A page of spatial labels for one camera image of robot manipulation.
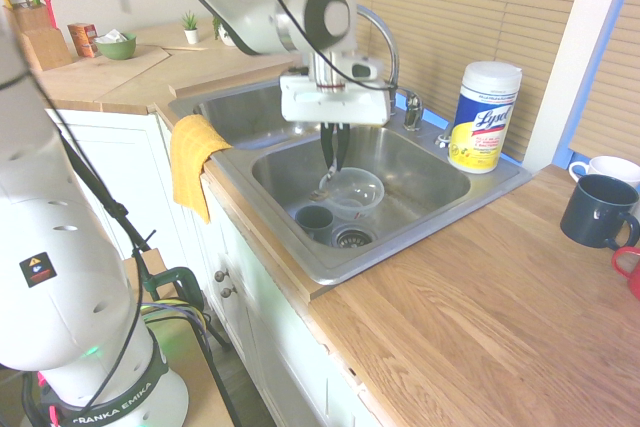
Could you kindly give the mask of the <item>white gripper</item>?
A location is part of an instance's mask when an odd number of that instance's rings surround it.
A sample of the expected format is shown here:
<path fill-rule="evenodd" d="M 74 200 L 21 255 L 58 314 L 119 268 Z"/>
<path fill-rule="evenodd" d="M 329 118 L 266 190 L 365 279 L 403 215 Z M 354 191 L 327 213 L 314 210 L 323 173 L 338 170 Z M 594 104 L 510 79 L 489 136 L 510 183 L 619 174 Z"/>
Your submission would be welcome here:
<path fill-rule="evenodd" d="M 307 76 L 282 75 L 281 113 L 289 122 L 322 123 L 320 143 L 328 169 L 336 157 L 341 171 L 350 141 L 350 125 L 382 126 L 390 120 L 390 98 L 381 82 L 366 82 L 362 87 L 353 82 L 338 92 L 321 91 Z M 337 134 L 334 152 L 333 134 Z"/>

